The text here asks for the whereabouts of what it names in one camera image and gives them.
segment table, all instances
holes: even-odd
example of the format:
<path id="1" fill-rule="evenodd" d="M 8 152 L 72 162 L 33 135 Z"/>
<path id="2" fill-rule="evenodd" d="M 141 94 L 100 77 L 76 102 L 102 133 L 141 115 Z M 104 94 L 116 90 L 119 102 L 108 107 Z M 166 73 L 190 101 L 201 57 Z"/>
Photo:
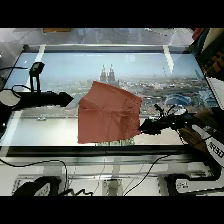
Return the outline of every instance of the table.
<path id="1" fill-rule="evenodd" d="M 155 103 L 166 110 L 172 104 L 182 104 L 190 112 L 218 106 L 187 47 L 33 45 L 23 49 L 16 66 L 30 68 L 35 61 L 45 64 L 40 75 L 42 91 L 65 91 L 78 102 L 91 88 L 92 81 L 98 80 L 141 96 L 141 122 L 148 116 L 157 115 L 153 107 Z M 107 76 L 110 75 L 107 80 L 102 74 L 103 66 Z M 13 70 L 5 88 L 11 88 L 14 84 L 29 86 L 28 78 L 28 70 Z M 86 164 L 89 161 L 101 164 L 102 156 L 108 156 L 106 162 L 114 164 L 150 163 L 161 155 L 173 152 L 177 155 L 165 159 L 165 162 L 200 160 L 192 155 L 190 149 L 178 153 L 183 145 L 177 133 L 170 129 L 163 130 L 159 136 L 142 134 L 129 140 L 99 144 L 103 145 L 101 147 L 92 147 L 95 144 L 80 146 L 77 143 L 77 111 L 78 104 L 68 110 L 45 107 L 15 112 L 0 141 L 2 156 L 14 162 L 57 157 L 70 164 Z"/>

